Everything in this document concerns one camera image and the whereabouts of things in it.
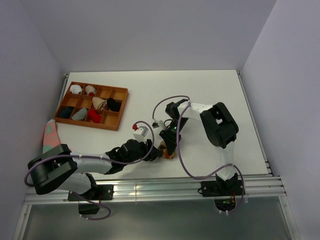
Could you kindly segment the brown argyle sock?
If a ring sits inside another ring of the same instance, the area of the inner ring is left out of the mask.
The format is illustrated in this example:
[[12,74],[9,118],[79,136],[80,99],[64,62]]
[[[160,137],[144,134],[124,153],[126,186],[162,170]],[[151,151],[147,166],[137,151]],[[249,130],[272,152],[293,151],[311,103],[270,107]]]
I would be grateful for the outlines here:
[[167,146],[164,141],[160,142],[157,149],[159,150],[159,157],[162,159],[173,160],[177,156],[177,153],[175,150],[173,151],[172,154],[169,154]]

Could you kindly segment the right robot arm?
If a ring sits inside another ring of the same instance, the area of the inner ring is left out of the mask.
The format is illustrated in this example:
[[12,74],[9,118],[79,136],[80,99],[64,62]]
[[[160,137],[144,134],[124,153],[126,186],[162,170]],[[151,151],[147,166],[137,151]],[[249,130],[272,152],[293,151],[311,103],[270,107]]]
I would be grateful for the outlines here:
[[[234,165],[234,145],[239,127],[226,105],[222,102],[205,105],[182,99],[169,103],[165,112],[172,121],[168,127],[161,130],[159,136],[165,143],[167,154],[176,152],[183,170],[195,180],[204,180],[215,175],[217,191],[222,195],[229,194],[238,181],[238,168]],[[193,176],[181,156],[180,131],[189,119],[202,123],[208,141],[219,151],[219,168],[206,176]]]

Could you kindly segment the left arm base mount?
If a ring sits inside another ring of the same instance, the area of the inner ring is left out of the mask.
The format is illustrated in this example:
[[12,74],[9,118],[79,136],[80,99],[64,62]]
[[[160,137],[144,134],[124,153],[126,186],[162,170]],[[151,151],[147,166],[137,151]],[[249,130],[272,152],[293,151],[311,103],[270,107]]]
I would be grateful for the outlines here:
[[[69,192],[67,201],[78,202],[78,213],[80,217],[98,221],[104,220],[111,215],[111,209],[104,201],[111,201],[114,195],[114,186],[112,184],[100,184],[93,196],[84,196],[78,193]],[[100,210],[106,210],[105,216],[96,216]]]

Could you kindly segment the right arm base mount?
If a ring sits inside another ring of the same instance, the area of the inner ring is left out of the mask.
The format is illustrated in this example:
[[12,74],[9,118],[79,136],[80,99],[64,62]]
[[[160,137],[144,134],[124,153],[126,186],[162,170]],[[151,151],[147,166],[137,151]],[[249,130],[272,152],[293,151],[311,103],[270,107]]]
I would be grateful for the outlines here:
[[225,213],[233,211],[237,197],[244,199],[246,194],[241,180],[231,184],[220,180],[202,181],[197,192],[204,198],[214,198],[215,207]]

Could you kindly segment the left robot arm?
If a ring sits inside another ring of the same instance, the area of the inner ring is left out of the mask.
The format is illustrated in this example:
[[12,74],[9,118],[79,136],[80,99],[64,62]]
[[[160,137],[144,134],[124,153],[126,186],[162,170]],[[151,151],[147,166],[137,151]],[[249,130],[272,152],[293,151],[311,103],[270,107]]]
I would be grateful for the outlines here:
[[110,151],[91,155],[72,151],[67,144],[60,144],[27,164],[24,183],[35,188],[38,195],[60,189],[91,200],[98,193],[93,173],[113,175],[125,166],[153,161],[159,156],[160,151],[151,139],[146,142],[129,139]]

